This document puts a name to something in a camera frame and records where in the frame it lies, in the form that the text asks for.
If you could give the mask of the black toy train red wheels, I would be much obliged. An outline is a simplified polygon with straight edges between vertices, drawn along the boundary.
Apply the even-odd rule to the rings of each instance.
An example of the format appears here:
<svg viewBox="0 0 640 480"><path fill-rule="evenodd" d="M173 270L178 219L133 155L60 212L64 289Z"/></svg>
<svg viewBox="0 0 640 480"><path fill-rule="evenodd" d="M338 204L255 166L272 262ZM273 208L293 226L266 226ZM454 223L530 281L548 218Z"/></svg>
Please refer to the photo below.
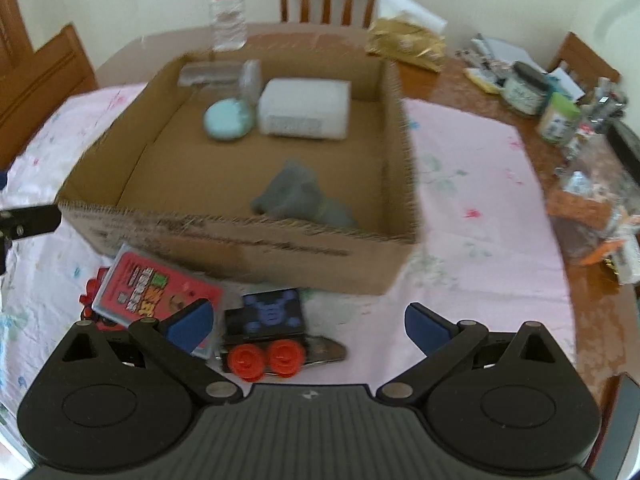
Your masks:
<svg viewBox="0 0 640 480"><path fill-rule="evenodd" d="M306 321L298 290L252 292L242 306L224 312L222 369L244 382L267 374L291 378L307 357Z"/></svg>

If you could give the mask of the light blue oval case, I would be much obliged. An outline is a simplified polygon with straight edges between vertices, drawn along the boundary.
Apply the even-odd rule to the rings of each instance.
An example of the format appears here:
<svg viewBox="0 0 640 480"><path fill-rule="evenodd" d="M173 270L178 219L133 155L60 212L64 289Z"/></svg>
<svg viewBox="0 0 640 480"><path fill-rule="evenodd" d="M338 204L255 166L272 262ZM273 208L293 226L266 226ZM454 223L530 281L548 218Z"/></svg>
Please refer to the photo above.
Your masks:
<svg viewBox="0 0 640 480"><path fill-rule="evenodd" d="M204 113L205 133L216 141L235 141L254 127L253 109L240 99L224 99L212 104Z"/></svg>

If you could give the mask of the white translucent plastic box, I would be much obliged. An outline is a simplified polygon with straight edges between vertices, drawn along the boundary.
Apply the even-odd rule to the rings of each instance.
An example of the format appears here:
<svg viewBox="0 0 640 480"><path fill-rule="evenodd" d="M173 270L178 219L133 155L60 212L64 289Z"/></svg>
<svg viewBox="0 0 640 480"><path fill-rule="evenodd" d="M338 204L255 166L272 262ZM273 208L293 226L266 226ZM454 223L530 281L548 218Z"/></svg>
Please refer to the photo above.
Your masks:
<svg viewBox="0 0 640 480"><path fill-rule="evenodd" d="M267 136L345 140L351 102L347 80L273 78L258 101L258 130Z"/></svg>

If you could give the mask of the clear plastic jar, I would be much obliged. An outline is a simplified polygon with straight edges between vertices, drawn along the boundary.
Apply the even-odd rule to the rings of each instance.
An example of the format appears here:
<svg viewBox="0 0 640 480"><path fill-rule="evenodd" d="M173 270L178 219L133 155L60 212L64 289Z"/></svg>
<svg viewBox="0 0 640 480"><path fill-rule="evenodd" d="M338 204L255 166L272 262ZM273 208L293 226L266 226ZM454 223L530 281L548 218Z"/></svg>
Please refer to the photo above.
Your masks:
<svg viewBox="0 0 640 480"><path fill-rule="evenodd" d="M178 86L213 90L220 96L242 99L255 105L262 95L262 63L258 60L203 61L186 63Z"/></svg>

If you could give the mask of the pink card box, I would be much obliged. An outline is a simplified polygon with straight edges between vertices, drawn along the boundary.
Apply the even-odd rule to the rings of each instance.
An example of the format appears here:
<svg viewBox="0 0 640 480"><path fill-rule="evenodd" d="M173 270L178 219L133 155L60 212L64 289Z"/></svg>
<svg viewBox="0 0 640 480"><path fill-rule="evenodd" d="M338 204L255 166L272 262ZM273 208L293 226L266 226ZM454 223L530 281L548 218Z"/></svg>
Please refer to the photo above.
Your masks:
<svg viewBox="0 0 640 480"><path fill-rule="evenodd" d="M125 244L108 268L94 308L127 327L142 318L165 321L199 299L207 299L215 312L221 297L222 288L210 278ZM214 331L212 352L191 354L208 360L213 350Z"/></svg>

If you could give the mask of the pink floral tablecloth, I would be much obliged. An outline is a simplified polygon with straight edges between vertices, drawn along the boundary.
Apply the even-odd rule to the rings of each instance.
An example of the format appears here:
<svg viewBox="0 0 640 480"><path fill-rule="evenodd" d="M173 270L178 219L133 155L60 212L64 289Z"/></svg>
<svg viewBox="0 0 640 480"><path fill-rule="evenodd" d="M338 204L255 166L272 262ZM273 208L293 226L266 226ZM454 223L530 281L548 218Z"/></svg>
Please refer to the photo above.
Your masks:
<svg viewBox="0 0 640 480"><path fill-rule="evenodd" d="M306 289L313 333L341 341L341 363L306 368L301 384L376 388L416 364L404 311L417 301L450 321L497 332L528 320L550 330L567 356L575 322L564 264L520 136L510 126L420 100L406 102L421 206L420 242L382 296ZM108 259L67 223L14 243L1 281L1 407L15 412L66 330L79 296Z"/></svg>

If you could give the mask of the correction tape dispenser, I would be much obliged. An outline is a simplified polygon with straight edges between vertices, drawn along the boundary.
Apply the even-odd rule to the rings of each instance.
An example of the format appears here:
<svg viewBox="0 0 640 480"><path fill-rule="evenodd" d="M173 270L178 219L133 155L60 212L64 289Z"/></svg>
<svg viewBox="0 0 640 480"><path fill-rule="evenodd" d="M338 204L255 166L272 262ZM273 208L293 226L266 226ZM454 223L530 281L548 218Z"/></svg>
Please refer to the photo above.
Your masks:
<svg viewBox="0 0 640 480"><path fill-rule="evenodd" d="M303 336L302 346L305 350L303 367L344 362L347 359L346 347L325 336Z"/></svg>

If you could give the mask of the wooden chair left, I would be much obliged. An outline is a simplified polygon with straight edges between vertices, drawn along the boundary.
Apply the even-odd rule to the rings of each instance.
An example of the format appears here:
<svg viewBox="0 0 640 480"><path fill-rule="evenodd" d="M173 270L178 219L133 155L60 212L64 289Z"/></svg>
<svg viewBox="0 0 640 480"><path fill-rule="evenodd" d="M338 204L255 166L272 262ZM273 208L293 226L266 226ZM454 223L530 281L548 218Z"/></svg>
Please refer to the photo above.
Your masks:
<svg viewBox="0 0 640 480"><path fill-rule="evenodd" d="M9 170L46 120L71 96L96 90L76 28L32 47L17 0L1 0L1 169Z"/></svg>

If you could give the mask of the brown cardboard box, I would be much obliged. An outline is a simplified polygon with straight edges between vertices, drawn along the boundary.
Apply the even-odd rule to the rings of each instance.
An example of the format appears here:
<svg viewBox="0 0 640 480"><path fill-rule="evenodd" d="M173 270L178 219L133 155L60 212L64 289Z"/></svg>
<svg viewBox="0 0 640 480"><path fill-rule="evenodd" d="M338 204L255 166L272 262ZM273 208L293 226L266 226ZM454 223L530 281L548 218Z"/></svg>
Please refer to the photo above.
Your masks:
<svg viewBox="0 0 640 480"><path fill-rule="evenodd" d="M343 79L352 85L343 141L252 132L210 140L203 99L178 84L206 60L188 52L167 63L65 179L64 218L105 255L130 244L216 278L381 295L419 241L408 119L397 66L352 49L245 48L266 78ZM256 216L250 202L286 162L316 173L347 206L352 229Z"/></svg>

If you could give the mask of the large black lid jar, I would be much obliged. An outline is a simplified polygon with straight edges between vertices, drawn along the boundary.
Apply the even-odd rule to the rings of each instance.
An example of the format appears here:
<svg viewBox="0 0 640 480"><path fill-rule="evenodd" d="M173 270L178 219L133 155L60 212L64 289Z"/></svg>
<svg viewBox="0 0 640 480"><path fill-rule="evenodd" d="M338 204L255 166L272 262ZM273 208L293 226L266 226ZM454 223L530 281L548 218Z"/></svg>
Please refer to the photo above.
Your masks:
<svg viewBox="0 0 640 480"><path fill-rule="evenodd" d="M639 137L618 119L562 169L546 211L565 258L591 266L639 233Z"/></svg>

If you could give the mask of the green lid spice jar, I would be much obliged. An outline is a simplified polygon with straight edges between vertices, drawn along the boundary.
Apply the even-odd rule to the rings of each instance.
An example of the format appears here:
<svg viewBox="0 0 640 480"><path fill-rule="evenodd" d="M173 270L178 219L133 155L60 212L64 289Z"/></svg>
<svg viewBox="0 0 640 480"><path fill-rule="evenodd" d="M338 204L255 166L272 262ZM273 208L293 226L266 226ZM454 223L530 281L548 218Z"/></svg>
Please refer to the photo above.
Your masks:
<svg viewBox="0 0 640 480"><path fill-rule="evenodd" d="M574 101L563 93L554 92L538 122L538 136L551 144L559 144L574 127L579 116L580 109Z"/></svg>

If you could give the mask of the green label glass jar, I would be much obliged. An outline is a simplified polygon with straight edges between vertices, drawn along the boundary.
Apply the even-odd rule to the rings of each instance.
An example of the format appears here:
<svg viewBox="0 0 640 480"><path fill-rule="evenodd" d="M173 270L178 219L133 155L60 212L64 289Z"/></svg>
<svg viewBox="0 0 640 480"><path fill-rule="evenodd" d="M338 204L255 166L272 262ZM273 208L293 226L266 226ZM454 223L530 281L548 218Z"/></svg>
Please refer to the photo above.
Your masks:
<svg viewBox="0 0 640 480"><path fill-rule="evenodd" d="M504 81L501 96L517 112L536 116L546 102L549 90L545 74L527 63L516 61Z"/></svg>

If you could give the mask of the gold tissue pack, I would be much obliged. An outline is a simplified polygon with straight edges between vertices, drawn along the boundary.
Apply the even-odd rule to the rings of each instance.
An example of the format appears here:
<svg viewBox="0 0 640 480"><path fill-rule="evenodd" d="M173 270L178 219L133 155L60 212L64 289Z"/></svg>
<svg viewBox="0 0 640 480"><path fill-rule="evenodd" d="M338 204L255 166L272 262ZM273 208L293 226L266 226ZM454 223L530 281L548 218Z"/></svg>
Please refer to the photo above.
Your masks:
<svg viewBox="0 0 640 480"><path fill-rule="evenodd" d="M414 0L376 0L366 52L440 73L447 57L447 25Z"/></svg>

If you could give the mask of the wooden chair right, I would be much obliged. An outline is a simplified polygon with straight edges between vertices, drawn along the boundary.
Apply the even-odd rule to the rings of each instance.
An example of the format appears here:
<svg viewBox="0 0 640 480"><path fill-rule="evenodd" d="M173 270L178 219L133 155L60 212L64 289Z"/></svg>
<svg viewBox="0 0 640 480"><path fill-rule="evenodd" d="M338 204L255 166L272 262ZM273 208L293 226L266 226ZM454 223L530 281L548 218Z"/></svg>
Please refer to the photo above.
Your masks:
<svg viewBox="0 0 640 480"><path fill-rule="evenodd" d="M596 88L601 78L606 78L614 84L618 84L622 79L618 70L600 58L574 32L565 36L548 66L548 71L552 72L558 67L585 92Z"/></svg>

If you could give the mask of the clear water bottle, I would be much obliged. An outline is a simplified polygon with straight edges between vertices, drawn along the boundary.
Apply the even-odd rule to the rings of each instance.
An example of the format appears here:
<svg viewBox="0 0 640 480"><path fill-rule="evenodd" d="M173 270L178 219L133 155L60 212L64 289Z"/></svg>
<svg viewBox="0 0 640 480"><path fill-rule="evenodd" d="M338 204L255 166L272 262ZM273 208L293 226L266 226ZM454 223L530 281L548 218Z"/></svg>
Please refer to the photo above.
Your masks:
<svg viewBox="0 0 640 480"><path fill-rule="evenodd" d="M245 0L207 0L212 49L240 50L247 42Z"/></svg>

